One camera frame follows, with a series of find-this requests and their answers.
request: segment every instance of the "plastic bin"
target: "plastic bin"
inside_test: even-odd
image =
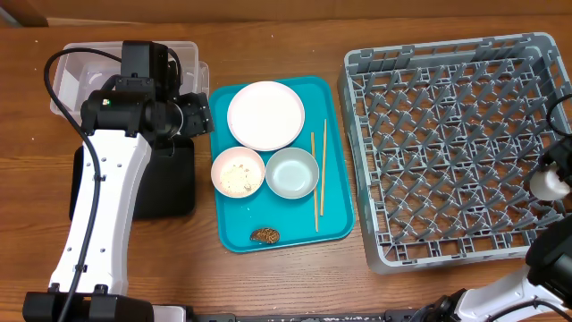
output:
[[[339,78],[367,263],[379,274],[521,258],[562,200],[526,189],[572,92],[550,35],[352,50]],[[555,125],[570,131],[561,108]]]
[[[156,41],[172,48],[181,60],[181,94],[204,92],[208,95],[208,66],[198,60],[198,48],[190,41]],[[64,49],[87,47],[122,56],[122,42],[73,43]],[[54,92],[70,111],[71,116],[81,124],[81,104],[88,99],[93,90],[101,89],[112,75],[121,72],[119,63],[112,59],[92,53],[73,53],[60,58],[54,78]],[[50,110],[62,115],[54,101],[50,101]]]

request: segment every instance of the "white plate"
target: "white plate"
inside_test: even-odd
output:
[[[304,119],[300,97],[275,81],[260,81],[241,89],[227,114],[234,138],[258,151],[274,151],[292,143],[302,131]]]

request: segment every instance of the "black base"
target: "black base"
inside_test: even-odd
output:
[[[235,317],[232,314],[196,315],[194,322],[416,322],[416,309],[388,309],[384,313],[306,314],[284,316]]]
[[[133,220],[187,216],[195,209],[195,147],[191,139],[173,138],[174,149],[154,149],[139,186]],[[70,219],[80,192],[83,148],[73,158]]]
[[[22,315],[26,322],[55,322],[62,312],[67,293],[28,292]],[[121,295],[76,294],[71,302],[68,321],[151,322],[153,306],[147,301]]]

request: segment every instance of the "food residue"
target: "food residue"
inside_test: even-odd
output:
[[[238,159],[222,171],[221,186],[232,196],[246,196],[262,184],[262,174],[255,164]]]

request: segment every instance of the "food scrap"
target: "food scrap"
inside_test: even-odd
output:
[[[255,242],[265,242],[269,244],[273,244],[278,242],[280,239],[280,234],[277,230],[272,228],[262,228],[255,230],[250,235],[250,240]]]

